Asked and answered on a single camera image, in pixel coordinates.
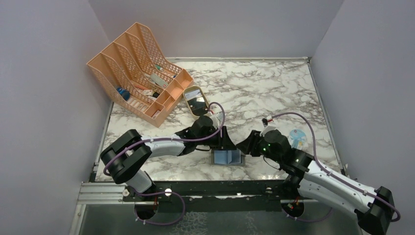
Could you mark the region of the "grey leather card holder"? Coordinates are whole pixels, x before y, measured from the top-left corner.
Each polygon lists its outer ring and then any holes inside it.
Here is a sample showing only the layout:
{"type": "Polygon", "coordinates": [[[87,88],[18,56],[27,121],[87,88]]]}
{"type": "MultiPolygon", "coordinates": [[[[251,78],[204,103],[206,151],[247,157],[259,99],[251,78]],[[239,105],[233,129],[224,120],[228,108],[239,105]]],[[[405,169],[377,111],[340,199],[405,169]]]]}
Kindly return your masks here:
{"type": "Polygon", "coordinates": [[[211,164],[222,166],[244,166],[245,155],[239,150],[212,150],[211,164]]]}

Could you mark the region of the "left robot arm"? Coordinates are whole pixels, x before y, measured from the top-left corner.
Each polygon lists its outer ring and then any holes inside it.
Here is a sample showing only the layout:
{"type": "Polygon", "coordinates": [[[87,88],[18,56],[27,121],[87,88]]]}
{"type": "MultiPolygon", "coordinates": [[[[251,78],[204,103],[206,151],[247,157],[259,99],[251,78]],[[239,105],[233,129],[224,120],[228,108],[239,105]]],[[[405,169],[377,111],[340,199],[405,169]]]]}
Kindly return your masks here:
{"type": "Polygon", "coordinates": [[[184,156],[199,145],[218,151],[237,149],[223,122],[216,117],[201,116],[190,127],[168,137],[153,138],[142,136],[135,129],[128,130],[99,157],[105,165],[105,175],[111,176],[116,184],[125,183],[140,200],[148,201],[153,197],[155,184],[141,170],[144,163],[155,157],[184,156]]]}

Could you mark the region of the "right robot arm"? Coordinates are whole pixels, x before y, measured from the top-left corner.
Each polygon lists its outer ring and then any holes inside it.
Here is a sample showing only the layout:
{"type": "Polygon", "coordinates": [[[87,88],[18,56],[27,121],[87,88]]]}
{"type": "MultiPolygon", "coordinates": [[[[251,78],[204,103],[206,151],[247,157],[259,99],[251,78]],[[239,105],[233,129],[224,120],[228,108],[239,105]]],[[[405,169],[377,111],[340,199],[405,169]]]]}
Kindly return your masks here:
{"type": "Polygon", "coordinates": [[[282,186],[286,198],[317,200],[348,214],[371,235],[387,233],[394,213],[388,188],[366,186],[318,163],[312,155],[292,148],[278,130],[253,130],[236,147],[246,155],[269,158],[288,173],[282,186]]]}

